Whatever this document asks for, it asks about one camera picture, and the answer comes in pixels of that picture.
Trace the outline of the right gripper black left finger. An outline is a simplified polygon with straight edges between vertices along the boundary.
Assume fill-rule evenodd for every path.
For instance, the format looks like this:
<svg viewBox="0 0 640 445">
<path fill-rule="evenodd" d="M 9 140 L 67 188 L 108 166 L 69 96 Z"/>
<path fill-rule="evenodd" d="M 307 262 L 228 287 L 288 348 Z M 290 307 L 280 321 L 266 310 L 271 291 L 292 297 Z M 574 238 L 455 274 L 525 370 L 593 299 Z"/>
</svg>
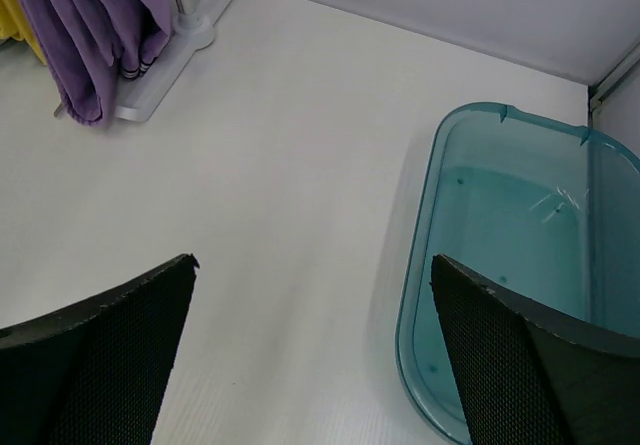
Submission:
<svg viewBox="0 0 640 445">
<path fill-rule="evenodd" d="M 199 264 L 181 254 L 1 331 L 4 444 L 148 444 Z"/>
</svg>

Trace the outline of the purple trousers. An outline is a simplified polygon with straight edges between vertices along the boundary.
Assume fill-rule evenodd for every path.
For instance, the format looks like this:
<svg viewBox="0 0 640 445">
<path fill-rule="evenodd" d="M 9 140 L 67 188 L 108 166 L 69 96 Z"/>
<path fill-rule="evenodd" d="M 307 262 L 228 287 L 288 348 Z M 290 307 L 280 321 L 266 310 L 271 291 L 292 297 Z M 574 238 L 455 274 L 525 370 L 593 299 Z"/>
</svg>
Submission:
<svg viewBox="0 0 640 445">
<path fill-rule="evenodd" d="M 100 125 L 119 79 L 135 80 L 172 35 L 169 0 L 19 0 L 67 113 Z"/>
</svg>

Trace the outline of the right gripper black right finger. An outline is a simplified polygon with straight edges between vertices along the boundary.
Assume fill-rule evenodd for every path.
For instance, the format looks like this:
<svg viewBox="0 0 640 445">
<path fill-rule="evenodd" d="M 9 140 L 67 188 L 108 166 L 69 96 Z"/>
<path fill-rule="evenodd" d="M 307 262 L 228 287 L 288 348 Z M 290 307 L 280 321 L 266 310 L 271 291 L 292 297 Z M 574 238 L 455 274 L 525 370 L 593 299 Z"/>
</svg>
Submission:
<svg viewBox="0 0 640 445">
<path fill-rule="evenodd" d="M 638 339 L 446 255 L 432 260 L 431 289 L 473 443 L 638 443 Z"/>
</svg>

